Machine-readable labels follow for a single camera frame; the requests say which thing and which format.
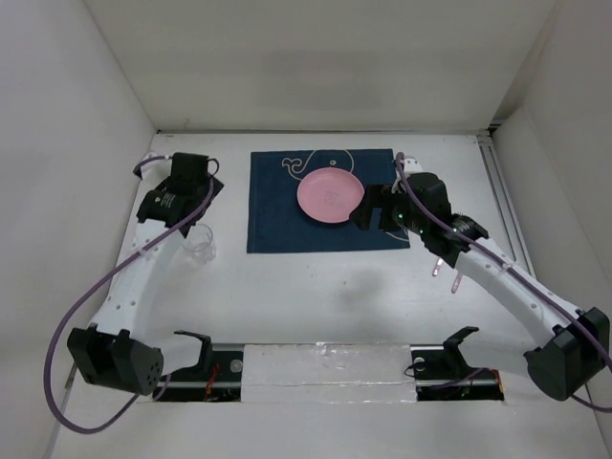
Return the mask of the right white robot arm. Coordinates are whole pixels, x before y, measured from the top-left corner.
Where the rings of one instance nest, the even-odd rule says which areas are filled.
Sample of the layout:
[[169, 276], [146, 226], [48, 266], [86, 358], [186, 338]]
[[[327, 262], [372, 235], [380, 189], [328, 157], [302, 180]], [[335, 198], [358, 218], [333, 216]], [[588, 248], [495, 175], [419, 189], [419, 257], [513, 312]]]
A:
[[415, 233], [429, 252], [483, 288], [532, 338], [526, 344], [491, 344], [469, 353], [462, 342], [475, 330], [466, 327], [444, 343], [460, 362], [499, 367], [507, 352], [505, 371], [524, 374], [557, 401], [574, 398], [611, 366], [608, 316], [598, 308], [583, 311], [528, 275], [481, 225], [452, 211], [446, 185], [435, 174], [401, 173], [393, 186], [368, 186], [350, 219], [368, 230], [375, 209], [381, 212], [381, 230]]

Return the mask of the pink plastic knife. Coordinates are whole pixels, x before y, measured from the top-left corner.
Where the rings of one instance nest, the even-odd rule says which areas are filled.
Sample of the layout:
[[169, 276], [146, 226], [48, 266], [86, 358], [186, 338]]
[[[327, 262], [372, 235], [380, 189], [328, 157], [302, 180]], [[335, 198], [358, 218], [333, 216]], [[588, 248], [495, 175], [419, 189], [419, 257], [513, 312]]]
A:
[[457, 291], [458, 291], [458, 289], [460, 287], [462, 279], [463, 279], [463, 275], [461, 273], [457, 273], [457, 275], [455, 276], [455, 279], [453, 281], [452, 287], [451, 287], [451, 293], [452, 294], [456, 294], [457, 293]]

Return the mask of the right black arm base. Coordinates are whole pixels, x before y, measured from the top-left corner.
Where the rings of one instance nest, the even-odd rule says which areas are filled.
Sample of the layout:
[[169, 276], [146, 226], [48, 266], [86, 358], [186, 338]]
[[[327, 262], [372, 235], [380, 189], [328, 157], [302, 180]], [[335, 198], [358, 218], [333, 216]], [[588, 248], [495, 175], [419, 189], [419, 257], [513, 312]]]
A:
[[477, 327], [468, 326], [442, 344], [410, 347], [411, 361], [404, 375], [416, 383], [418, 402], [505, 400], [499, 372], [470, 367], [459, 350], [459, 345], [477, 331]]

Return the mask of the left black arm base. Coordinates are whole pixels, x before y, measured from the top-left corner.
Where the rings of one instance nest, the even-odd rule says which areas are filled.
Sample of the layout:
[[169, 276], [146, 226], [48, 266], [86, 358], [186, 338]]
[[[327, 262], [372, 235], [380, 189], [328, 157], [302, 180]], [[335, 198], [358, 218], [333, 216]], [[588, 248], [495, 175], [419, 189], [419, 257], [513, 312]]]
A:
[[234, 403], [241, 401], [244, 369], [242, 344], [213, 344], [210, 363], [203, 369], [173, 372], [168, 385], [158, 383], [152, 397], [161, 403]]

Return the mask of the pink plastic plate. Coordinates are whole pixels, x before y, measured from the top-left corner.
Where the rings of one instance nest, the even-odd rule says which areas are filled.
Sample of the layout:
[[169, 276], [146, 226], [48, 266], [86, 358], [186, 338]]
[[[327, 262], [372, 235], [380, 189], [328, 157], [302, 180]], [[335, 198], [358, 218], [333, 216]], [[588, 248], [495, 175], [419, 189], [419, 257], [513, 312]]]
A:
[[297, 187], [296, 199], [301, 210], [324, 224], [349, 220], [364, 196], [360, 180], [344, 169], [324, 167], [309, 173]]

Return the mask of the clear plastic cup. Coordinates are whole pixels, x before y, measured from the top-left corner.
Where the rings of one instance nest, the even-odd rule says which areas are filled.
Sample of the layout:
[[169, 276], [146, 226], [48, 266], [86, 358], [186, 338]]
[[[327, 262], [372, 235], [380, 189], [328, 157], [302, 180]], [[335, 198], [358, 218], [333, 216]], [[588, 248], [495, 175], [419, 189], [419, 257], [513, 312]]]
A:
[[207, 264], [216, 256], [212, 229], [204, 224], [194, 225], [183, 244], [187, 255], [196, 263]]

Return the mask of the blue whale placemat cloth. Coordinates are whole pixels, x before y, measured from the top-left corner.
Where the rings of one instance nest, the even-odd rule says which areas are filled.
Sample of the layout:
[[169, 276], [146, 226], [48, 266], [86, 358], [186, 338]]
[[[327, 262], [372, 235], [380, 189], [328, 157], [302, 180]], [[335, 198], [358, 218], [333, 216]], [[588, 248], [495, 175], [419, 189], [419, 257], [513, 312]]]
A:
[[399, 231], [376, 226], [359, 230], [353, 223], [320, 223], [300, 208], [297, 188], [309, 173], [337, 167], [365, 185], [396, 178], [393, 150], [319, 149], [251, 153], [248, 253], [280, 254], [338, 251], [384, 251], [410, 247]]

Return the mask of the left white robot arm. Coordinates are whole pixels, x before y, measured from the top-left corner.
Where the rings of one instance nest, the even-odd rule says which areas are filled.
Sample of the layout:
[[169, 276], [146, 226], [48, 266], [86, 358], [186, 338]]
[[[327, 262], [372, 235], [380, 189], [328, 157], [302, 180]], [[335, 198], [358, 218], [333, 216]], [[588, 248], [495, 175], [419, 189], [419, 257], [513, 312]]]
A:
[[171, 168], [148, 191], [136, 213], [133, 249], [113, 276], [108, 296], [84, 329], [71, 331], [67, 347], [87, 383], [149, 395], [178, 370], [206, 373], [212, 360], [208, 336], [176, 331], [154, 340], [148, 322], [174, 255], [223, 185], [208, 168], [212, 158], [175, 153]]

